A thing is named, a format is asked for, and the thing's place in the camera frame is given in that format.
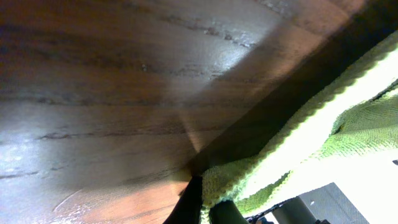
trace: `dark wood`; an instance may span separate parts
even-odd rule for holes
[[[396,29],[394,1],[0,3],[0,223],[162,223]]]

